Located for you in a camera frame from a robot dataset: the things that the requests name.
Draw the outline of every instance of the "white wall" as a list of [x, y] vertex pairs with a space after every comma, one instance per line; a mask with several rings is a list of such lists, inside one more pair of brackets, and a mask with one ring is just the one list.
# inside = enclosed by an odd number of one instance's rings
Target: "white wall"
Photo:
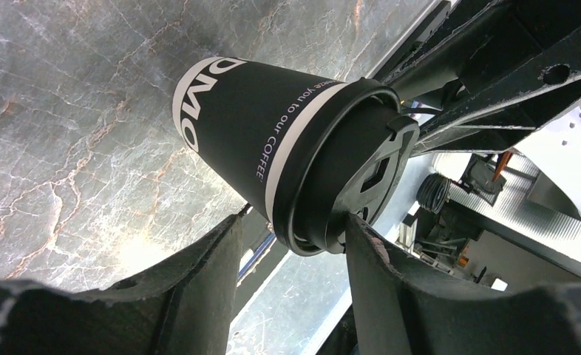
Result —
[[483, 283], [499, 277], [508, 283], [507, 291], [521, 291], [549, 283], [581, 282], [581, 279], [497, 235], [485, 231], [480, 240], [469, 242], [469, 263], [465, 271], [479, 275], [487, 267]]

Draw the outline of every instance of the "metal frame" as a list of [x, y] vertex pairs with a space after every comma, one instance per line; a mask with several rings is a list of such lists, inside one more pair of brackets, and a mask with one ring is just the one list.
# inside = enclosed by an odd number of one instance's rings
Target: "metal frame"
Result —
[[462, 0], [380, 74], [402, 99], [443, 110], [421, 127], [413, 156], [504, 152], [581, 101], [581, 0]]

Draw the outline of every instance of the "gray marble surface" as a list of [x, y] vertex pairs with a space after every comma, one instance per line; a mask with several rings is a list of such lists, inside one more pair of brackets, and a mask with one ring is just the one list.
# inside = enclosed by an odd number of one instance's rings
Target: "gray marble surface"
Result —
[[232, 55], [352, 81], [427, 0], [0, 0], [0, 278], [103, 288], [244, 200], [171, 120]]

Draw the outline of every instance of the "bolt hole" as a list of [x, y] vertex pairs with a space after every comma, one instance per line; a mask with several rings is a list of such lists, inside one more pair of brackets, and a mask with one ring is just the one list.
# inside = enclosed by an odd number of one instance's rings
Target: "bolt hole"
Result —
[[548, 85], [562, 84], [569, 78], [569, 67], [564, 64], [557, 64], [549, 67], [543, 74], [543, 82]]

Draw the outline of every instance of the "cable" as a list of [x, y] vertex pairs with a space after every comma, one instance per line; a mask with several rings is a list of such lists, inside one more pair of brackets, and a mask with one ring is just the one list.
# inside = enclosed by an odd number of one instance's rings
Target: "cable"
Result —
[[275, 234], [271, 233], [265, 238], [262, 244], [258, 246], [256, 251], [254, 251], [254, 255], [251, 255], [249, 261], [238, 271], [239, 281], [242, 280], [242, 278], [247, 275], [251, 267], [254, 266], [259, 259], [263, 258], [266, 255], [266, 251], [269, 249], [270, 246], [273, 245], [273, 242], [275, 242]]
[[417, 191], [417, 202], [424, 209], [437, 214], [447, 202], [450, 180], [439, 173], [428, 175]]

